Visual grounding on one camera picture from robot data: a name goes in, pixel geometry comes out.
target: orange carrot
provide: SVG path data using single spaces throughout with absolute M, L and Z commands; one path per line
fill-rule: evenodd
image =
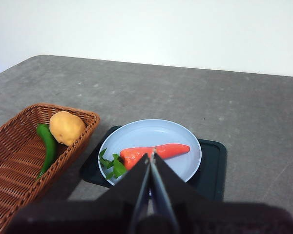
M 130 170 L 145 153 L 151 157 L 154 148 L 156 148 L 157 154 L 162 159 L 185 154 L 190 151 L 190 147 L 188 145 L 171 143 L 154 147 L 127 148 L 120 152 L 120 157 L 123 159 L 123 164 L 126 169 Z

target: white wall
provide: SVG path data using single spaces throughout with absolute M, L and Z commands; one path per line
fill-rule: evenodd
M 0 0 L 0 72 L 39 54 L 293 76 L 293 0 Z

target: plate rim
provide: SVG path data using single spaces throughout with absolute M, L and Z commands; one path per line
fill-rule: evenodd
M 176 123 L 176 122 L 173 122 L 173 121 L 170 121 L 170 120 L 166 120 L 166 119 L 160 119 L 160 118 L 148 118 L 148 119 L 141 119 L 141 120 L 137 120 L 137 121 L 133 121 L 133 122 L 130 122 L 130 123 L 127 123 L 127 124 L 125 124 L 125 125 L 123 125 L 122 127 L 120 127 L 120 128 L 118 128 L 118 129 L 116 129 L 114 132 L 112 132 L 104 141 L 103 141 L 103 143 L 102 143 L 102 145 L 101 145 L 101 147 L 100 147 L 100 149 L 99 149 L 99 152 L 98 152 L 98 166 L 99 166 L 99 169 L 100 169 L 100 172 L 101 172 L 101 174 L 102 174 L 102 176 L 104 177 L 104 175 L 105 175 L 105 173 L 102 171 L 102 167 L 101 167 L 101 164 L 100 164 L 100 157 L 99 157 L 99 154 L 100 154 L 100 152 L 102 151 L 102 147 L 103 147 L 103 145 L 105 144 L 105 142 L 107 142 L 108 140 L 109 140 L 109 138 L 114 134 L 114 133 L 116 133 L 117 131 L 121 131 L 121 129 L 122 128 L 124 128 L 124 127 L 126 127 L 126 126 L 128 126 L 128 125 L 131 125 L 131 124 L 134 124 L 134 123 L 138 123 L 138 122 L 143 122 L 143 121 L 163 121 L 163 122 L 169 122 L 169 123 L 173 123 L 173 124 L 175 124 L 175 125 L 178 125 L 179 127 L 182 127 L 182 128 L 184 128 L 186 131 L 188 131 L 193 137 L 194 137 L 194 139 L 195 139 L 195 141 L 197 142 L 197 144 L 198 144 L 198 147 L 199 147 L 199 156 L 200 156 L 200 158 L 199 158 L 199 162 L 198 162 L 198 164 L 197 164 L 197 166 L 196 166 L 196 168 L 195 168 L 195 170 L 193 170 L 193 173 L 191 173 L 191 175 L 186 179 L 186 180 L 184 180 L 184 182 L 188 182 L 193 176 L 194 176 L 194 174 L 197 172 L 197 170 L 199 169 L 199 167 L 200 167 L 200 165 L 201 165 L 201 159 L 202 159 L 202 149 L 201 149 L 201 145 L 200 145 L 200 142 L 199 142 L 199 140 L 197 139 L 197 137 L 188 129 L 188 128 L 186 128 L 186 127 L 184 127 L 184 126 L 182 126 L 181 124 L 179 124 L 179 123 Z M 111 185 L 115 185 L 115 183 L 113 182 L 113 181 L 111 181 L 111 180 L 109 180 L 109 179 L 105 179 L 107 182 L 109 182 Z

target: brown woven basket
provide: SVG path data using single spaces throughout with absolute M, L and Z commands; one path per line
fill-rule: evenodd
M 79 116 L 86 130 L 70 147 L 58 144 L 58 159 L 35 181 L 44 162 L 45 147 L 36 133 L 38 123 L 49 123 L 59 111 Z M 0 232 L 17 210 L 42 196 L 57 177 L 86 148 L 100 121 L 89 111 L 38 103 L 27 107 L 0 127 Z

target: toy vegetable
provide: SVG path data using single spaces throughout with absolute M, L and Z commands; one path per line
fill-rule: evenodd
M 113 175 L 115 178 L 118 178 L 127 170 L 130 170 L 145 153 L 151 157 L 154 148 L 156 148 L 157 154 L 162 159 L 182 155 L 190 151 L 190 147 L 188 145 L 176 143 L 158 145 L 154 147 L 135 147 L 123 149 L 120 152 L 120 156 L 118 154 L 113 154 L 114 160 L 109 161 L 103 158 L 103 154 L 106 151 L 106 149 L 104 149 L 99 153 L 100 162 L 107 168 L 112 166 L 114 167 L 113 171 L 106 176 L 106 179 L 112 178 Z

